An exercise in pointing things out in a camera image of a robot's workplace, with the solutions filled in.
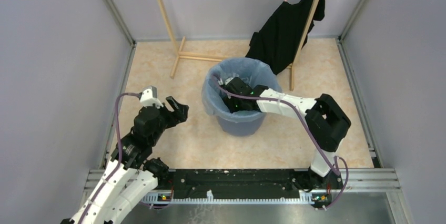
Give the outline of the light blue plastic trash bag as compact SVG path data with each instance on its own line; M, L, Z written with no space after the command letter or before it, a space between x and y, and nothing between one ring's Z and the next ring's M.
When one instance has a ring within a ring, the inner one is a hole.
M233 80L225 87L218 84L220 78L229 77L233 77ZM248 122L262 112L255 100L237 96L258 97L268 88L282 91L269 65L252 58L229 58L207 73L201 91L202 104L210 116L219 116L235 123Z

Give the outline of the blue plastic trash bin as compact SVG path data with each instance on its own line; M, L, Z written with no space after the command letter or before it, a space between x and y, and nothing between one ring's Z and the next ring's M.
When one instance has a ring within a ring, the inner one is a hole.
M261 127L266 114L264 113L258 113L259 116L257 116L256 119L248 122L232 122L229 120L225 120L219 116L217 116L217 122L219 126L222 128L222 130L232 136L237 137L247 137L250 135L253 135L258 131L258 129Z

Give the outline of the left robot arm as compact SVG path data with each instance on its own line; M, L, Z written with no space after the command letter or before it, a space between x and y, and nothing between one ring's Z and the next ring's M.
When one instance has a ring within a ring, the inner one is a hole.
M168 96L169 110L150 90L128 95L142 104L134 125L122 137L115 120L117 145L100 181L80 209L62 223L122 223L143 196L168 184L168 166L160 158L148 157L166 129L187 120L189 106Z

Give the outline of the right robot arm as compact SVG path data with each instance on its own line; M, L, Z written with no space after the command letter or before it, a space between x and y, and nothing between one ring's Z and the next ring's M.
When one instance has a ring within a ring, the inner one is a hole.
M251 88L239 77L217 80L223 101L234 113L257 111L297 119L316 147L307 175L295 181L306 192L329 186L330 175L339 175L337 151L351 127L351 120L334 98L322 94L304 98L278 92L264 85Z

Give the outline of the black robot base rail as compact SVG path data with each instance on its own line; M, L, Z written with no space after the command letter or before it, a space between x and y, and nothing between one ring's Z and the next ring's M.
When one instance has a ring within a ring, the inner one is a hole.
M324 178L310 169L176 169L169 171L159 190L174 199L224 200L298 199L305 192L341 189L342 178L329 172Z

